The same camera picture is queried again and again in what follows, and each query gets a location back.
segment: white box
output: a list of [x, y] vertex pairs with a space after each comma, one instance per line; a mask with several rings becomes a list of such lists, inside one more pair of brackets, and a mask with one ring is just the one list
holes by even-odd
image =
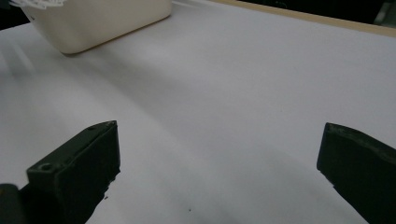
[[78, 53], [166, 18], [171, 0], [68, 0], [45, 10], [23, 7], [31, 23], [62, 53]]

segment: screw hole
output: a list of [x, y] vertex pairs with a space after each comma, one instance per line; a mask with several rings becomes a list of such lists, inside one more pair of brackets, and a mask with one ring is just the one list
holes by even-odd
[[52, 169], [52, 164], [50, 164], [50, 163], [41, 164], [41, 165], [38, 167], [38, 169], [40, 169], [40, 170], [42, 170], [42, 171], [51, 170], [51, 169]]

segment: white table surface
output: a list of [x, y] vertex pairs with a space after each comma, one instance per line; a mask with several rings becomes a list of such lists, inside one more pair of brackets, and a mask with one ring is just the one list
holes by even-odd
[[206, 1], [66, 57], [0, 32], [0, 181], [119, 123], [89, 223], [365, 223], [316, 169], [326, 122], [396, 147], [396, 39]]

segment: white container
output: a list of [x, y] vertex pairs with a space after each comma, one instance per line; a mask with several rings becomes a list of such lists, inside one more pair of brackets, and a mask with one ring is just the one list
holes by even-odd
[[45, 10], [23, 7], [31, 23], [62, 53], [78, 53], [171, 14], [171, 0], [68, 0]]

